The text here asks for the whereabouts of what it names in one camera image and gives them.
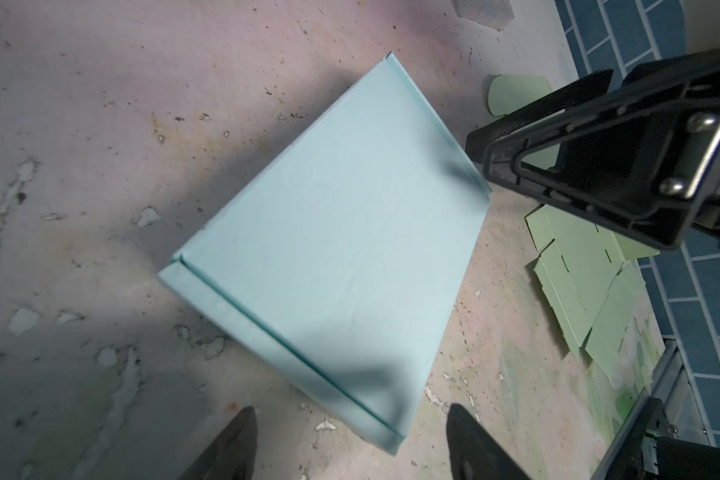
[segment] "table surface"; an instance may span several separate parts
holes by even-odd
[[[0,478],[172,478],[245,405],[254,478],[448,478],[446,402],[532,478],[588,478],[613,427],[531,270],[531,200],[492,193],[396,457],[317,432],[319,407],[156,278],[390,51],[460,142],[487,75],[572,82],[554,0],[512,6],[496,32],[445,0],[0,2]]]

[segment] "transparent plastic object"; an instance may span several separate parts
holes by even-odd
[[[456,14],[494,30],[503,30],[514,20],[509,0],[451,0]]]

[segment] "light blue box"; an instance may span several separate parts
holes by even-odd
[[[388,54],[160,272],[357,434],[409,434],[490,188]]]

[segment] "blue brick wall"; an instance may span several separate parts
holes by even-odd
[[[680,0],[555,0],[580,77],[685,53]],[[720,447],[720,249],[691,231],[682,250],[641,259],[662,334],[678,340],[710,441]]]

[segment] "silver screw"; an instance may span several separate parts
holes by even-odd
[[[662,195],[680,195],[686,189],[686,183],[680,178],[665,178],[659,184],[659,193]]]
[[[686,130],[689,133],[697,134],[701,131],[713,130],[717,126],[717,115],[710,112],[696,112],[690,117],[686,123]]]

